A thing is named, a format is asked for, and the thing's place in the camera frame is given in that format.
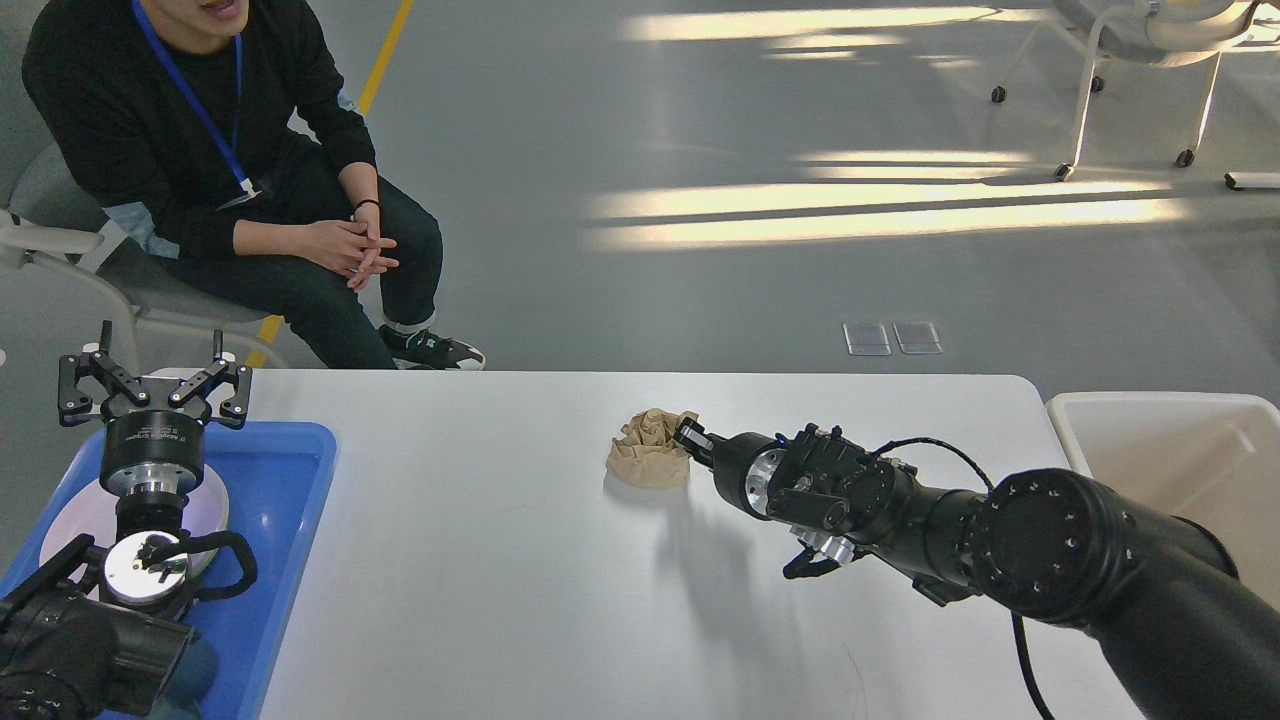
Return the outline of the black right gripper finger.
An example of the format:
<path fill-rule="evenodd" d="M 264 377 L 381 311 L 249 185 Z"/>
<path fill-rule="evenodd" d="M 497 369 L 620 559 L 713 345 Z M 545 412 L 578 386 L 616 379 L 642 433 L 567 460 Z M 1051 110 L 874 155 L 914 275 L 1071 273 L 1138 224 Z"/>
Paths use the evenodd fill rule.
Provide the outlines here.
<path fill-rule="evenodd" d="M 714 466 L 714 451 L 719 443 L 719 437 L 708 433 L 707 429 L 692 416 L 685 416 L 678 421 L 673 432 L 673 442 L 682 448 L 689 457 L 699 465 L 712 469 Z"/>

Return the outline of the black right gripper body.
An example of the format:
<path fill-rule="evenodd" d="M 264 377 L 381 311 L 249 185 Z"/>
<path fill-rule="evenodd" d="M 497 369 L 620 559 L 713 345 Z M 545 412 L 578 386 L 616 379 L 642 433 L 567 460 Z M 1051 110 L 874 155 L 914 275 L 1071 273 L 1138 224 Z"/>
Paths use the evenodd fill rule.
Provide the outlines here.
<path fill-rule="evenodd" d="M 756 433 L 712 436 L 712 475 L 721 498 L 751 518 L 768 519 L 771 482 L 785 445 Z"/>

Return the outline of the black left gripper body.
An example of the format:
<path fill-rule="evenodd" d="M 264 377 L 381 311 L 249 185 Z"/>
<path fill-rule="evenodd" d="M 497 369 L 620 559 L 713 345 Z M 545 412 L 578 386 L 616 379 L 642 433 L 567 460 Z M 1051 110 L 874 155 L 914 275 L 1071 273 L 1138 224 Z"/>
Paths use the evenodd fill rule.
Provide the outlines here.
<path fill-rule="evenodd" d="M 173 407 L 169 395 L 150 395 L 138 406 L 124 396 L 101 406 L 105 425 L 100 486 L 125 497 L 143 486 L 188 495 L 204 482 L 207 402 L 195 397 Z"/>

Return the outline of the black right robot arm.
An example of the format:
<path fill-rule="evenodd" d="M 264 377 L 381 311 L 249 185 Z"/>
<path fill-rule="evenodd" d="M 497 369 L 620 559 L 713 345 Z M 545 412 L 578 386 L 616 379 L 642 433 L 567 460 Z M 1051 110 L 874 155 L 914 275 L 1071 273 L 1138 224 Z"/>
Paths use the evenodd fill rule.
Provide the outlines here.
<path fill-rule="evenodd" d="M 712 470 L 724 501 L 797 537 L 788 579 L 873 555 L 940 606 L 984 596 L 1006 607 L 1037 705 L 1028 619 L 1096 639 L 1149 719 L 1277 716 L 1277 611 L 1192 520 L 1060 468 L 986 493 L 931 488 L 888 446 L 863 448 L 840 428 L 724 438 L 686 418 L 675 442 Z"/>

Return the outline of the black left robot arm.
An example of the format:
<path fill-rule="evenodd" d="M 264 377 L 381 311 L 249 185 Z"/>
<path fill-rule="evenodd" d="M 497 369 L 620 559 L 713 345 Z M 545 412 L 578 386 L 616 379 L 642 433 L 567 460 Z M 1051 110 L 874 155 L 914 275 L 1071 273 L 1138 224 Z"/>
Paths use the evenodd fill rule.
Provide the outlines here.
<path fill-rule="evenodd" d="M 186 379 L 132 375 L 109 354 L 113 325 L 61 356 L 64 427 L 100 419 L 100 486 L 115 503 L 115 539 L 70 539 L 3 598 L 3 716 L 143 716 L 198 638 L 184 624 L 197 603 L 229 600 L 257 579 L 247 539 L 183 528 L 201 487 L 210 423 L 243 427 L 251 370 L 216 332 L 209 365 Z"/>

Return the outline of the person's clasped hands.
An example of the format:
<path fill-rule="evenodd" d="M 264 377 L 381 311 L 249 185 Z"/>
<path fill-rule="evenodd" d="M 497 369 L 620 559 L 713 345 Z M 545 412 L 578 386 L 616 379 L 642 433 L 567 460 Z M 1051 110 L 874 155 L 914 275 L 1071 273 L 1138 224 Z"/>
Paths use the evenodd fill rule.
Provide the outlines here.
<path fill-rule="evenodd" d="M 375 275 L 401 266 L 389 251 L 394 240 L 381 236 L 381 208 L 365 200 L 347 222 L 324 220 L 305 225 L 298 241 L 301 258 L 333 272 L 352 291 L 364 290 Z"/>

